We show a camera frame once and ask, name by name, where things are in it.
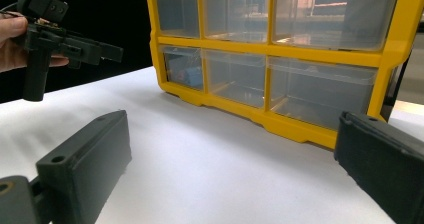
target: plastic drawer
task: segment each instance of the plastic drawer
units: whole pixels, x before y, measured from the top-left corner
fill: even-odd
[[[272,111],[336,130],[342,111],[366,113],[376,69],[269,57]]]
[[[156,0],[156,3],[162,35],[199,38],[197,0]]]
[[[263,106],[265,56],[204,50],[209,92],[254,107]]]
[[[200,48],[161,46],[169,82],[203,90]]]
[[[203,0],[205,37],[266,42],[268,0]]]
[[[294,46],[379,50],[396,0],[276,0],[273,42]]]

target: yellow storage organizer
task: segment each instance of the yellow storage organizer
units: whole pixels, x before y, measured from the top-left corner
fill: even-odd
[[[342,111],[381,115],[424,0],[147,0],[158,84],[334,148]]]

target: black 3d printed part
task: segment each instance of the black 3d printed part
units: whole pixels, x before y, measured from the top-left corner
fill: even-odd
[[[424,142],[345,112],[334,157],[396,223],[424,223]]]
[[[13,38],[29,53],[24,100],[43,100],[52,54],[67,57],[68,67],[74,69],[78,69],[81,62],[97,65],[101,59],[122,60],[122,48],[70,34],[59,27],[67,10],[67,0],[18,0],[16,4],[14,11],[28,20],[27,32]]]
[[[131,161],[125,111],[100,116],[40,159],[38,177],[0,179],[0,223],[95,223]]]

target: yellow frame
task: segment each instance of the yellow frame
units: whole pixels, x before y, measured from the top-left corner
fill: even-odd
[[[216,49],[222,51],[249,52],[267,56],[293,57],[303,60],[326,63],[344,63],[356,66],[375,67],[377,76],[371,95],[367,114],[380,118],[386,89],[392,71],[399,64],[404,63],[412,49],[417,25],[421,19],[424,0],[397,0],[393,18],[389,27],[384,47],[379,51],[340,51],[305,49],[301,47],[275,45],[272,43],[273,15],[268,16],[267,43],[237,43],[206,39],[203,35],[203,1],[198,0],[199,39],[161,36],[156,0],[147,0],[151,22],[150,48],[153,66],[156,69],[159,86],[166,92],[179,96],[182,100],[193,105],[213,106],[261,124],[271,133],[292,139],[296,142],[313,142],[324,147],[334,149],[337,132],[324,127],[316,126],[300,120],[269,111],[270,74],[269,68],[265,75],[265,103],[263,108],[255,108],[230,100],[222,99],[209,94],[207,87],[206,65],[203,63],[204,91],[196,91],[175,83],[168,82],[163,54],[160,45],[175,45]],[[273,5],[269,5],[269,13],[273,13]]]

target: hole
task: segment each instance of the hole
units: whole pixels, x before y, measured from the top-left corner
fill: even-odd
[[[52,162],[53,163],[58,163],[58,162],[61,162],[63,160],[65,160],[65,157],[64,156],[58,156],[58,157],[53,158],[52,159]]]
[[[5,184],[5,183],[0,184],[0,192],[6,190],[8,187],[9,187],[8,184]]]

